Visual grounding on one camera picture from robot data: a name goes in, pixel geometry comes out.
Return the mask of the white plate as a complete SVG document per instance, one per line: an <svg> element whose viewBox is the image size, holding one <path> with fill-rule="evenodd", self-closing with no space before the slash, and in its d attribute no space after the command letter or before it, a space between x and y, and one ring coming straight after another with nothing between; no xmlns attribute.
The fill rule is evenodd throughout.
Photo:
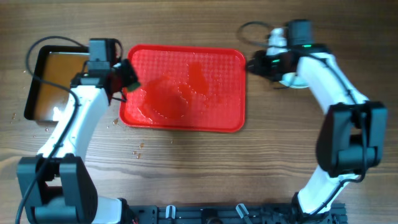
<svg viewBox="0 0 398 224"><path fill-rule="evenodd" d="M279 83L288 88L295 88L295 89L308 88L307 81L302 77L300 77L295 72L283 74L282 79L281 81L279 81Z"/></svg>

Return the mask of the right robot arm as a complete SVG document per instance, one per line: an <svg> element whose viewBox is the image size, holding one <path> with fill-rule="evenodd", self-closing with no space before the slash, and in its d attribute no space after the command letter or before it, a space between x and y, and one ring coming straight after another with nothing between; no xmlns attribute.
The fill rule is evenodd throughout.
<svg viewBox="0 0 398 224"><path fill-rule="evenodd" d="M317 168L290 206L294 223L321 222L348 184L362 182L383 154L388 110L358 91L325 44L314 41L312 23L296 19L270 27L246 70L281 88L308 88L325 119L315 147Z"/></svg>

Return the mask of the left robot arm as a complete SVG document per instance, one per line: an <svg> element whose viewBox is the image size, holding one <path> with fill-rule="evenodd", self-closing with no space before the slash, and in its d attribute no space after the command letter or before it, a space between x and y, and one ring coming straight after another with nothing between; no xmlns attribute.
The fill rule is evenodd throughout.
<svg viewBox="0 0 398 224"><path fill-rule="evenodd" d="M98 121L113 95L134 91L140 83L117 39L90 39L82 70L65 87L68 103L47 142L34 157L22 157L17 178L22 194L15 222L136 223L123 198L100 197L84 160Z"/></svg>

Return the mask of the green and orange sponge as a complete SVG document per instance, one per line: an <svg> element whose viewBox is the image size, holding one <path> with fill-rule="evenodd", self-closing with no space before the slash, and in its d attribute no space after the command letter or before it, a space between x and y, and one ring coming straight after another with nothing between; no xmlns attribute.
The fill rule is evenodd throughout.
<svg viewBox="0 0 398 224"><path fill-rule="evenodd" d="M126 87L127 92L132 92L141 86L139 82L135 82Z"/></svg>

